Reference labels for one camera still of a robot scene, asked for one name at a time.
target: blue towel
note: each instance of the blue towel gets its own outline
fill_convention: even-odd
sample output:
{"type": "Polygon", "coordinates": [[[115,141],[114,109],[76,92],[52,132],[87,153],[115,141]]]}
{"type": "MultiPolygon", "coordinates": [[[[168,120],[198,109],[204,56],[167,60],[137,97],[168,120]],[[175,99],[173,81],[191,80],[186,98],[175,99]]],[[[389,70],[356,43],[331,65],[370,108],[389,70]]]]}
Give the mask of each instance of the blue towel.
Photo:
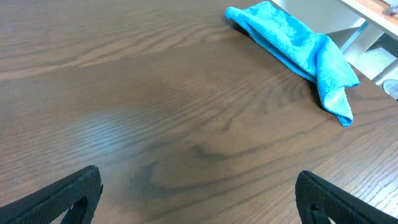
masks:
{"type": "Polygon", "coordinates": [[[243,10],[229,7],[225,17],[237,22],[291,71],[317,84],[322,106],[341,125],[348,127],[353,123],[345,87],[359,85],[359,80],[327,35],[312,32],[268,1],[243,10]]]}

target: blue cloth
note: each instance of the blue cloth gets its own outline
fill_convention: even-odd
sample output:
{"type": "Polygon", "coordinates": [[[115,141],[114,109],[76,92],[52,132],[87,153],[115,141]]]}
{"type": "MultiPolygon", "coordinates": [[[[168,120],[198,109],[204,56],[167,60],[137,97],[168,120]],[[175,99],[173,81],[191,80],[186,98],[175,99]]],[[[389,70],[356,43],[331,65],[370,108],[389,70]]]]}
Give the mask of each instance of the blue cloth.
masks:
{"type": "Polygon", "coordinates": [[[291,71],[317,84],[322,106],[341,125],[348,127],[353,123],[345,87],[359,85],[359,80],[327,35],[312,32],[268,1],[243,10],[229,7],[225,16],[247,30],[254,41],[291,71]]]}

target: wood grain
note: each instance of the wood grain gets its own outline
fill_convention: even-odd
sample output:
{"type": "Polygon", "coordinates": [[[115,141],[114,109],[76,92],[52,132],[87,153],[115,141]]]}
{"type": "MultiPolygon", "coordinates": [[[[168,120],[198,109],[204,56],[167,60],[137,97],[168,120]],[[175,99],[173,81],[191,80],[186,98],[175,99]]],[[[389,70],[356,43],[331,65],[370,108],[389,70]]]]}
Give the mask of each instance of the wood grain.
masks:
{"type": "Polygon", "coordinates": [[[242,3],[119,1],[0,3],[0,206],[96,164],[93,223],[297,223],[304,169],[398,215],[398,104],[362,74],[344,128],[223,22],[242,3]]]}
{"type": "Polygon", "coordinates": [[[83,67],[239,35],[228,6],[256,1],[32,0],[0,2],[0,78],[83,67]]]}

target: black plastic part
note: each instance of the black plastic part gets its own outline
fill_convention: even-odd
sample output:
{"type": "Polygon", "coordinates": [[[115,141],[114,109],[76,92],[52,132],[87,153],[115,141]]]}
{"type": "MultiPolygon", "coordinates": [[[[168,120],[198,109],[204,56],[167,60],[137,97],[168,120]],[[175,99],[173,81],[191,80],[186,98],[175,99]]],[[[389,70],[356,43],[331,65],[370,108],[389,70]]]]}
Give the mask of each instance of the black plastic part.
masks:
{"type": "Polygon", "coordinates": [[[296,204],[303,224],[396,224],[398,220],[341,190],[317,175],[302,171],[295,185],[296,204]]]}
{"type": "Polygon", "coordinates": [[[62,224],[89,224],[100,200],[101,176],[88,166],[35,193],[0,208],[0,224],[51,223],[64,211],[62,224]]]}

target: dark brown wood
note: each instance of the dark brown wood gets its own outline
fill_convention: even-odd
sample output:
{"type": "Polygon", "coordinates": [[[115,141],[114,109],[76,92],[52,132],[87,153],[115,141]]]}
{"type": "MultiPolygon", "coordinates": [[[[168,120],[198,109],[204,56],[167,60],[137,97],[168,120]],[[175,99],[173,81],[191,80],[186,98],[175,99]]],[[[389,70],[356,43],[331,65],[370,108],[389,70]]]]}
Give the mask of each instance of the dark brown wood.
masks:
{"type": "Polygon", "coordinates": [[[344,128],[225,24],[254,2],[118,3],[0,3],[0,206],[96,164],[93,223],[298,222],[304,169],[398,215],[398,104],[379,87],[358,73],[344,128]]]}

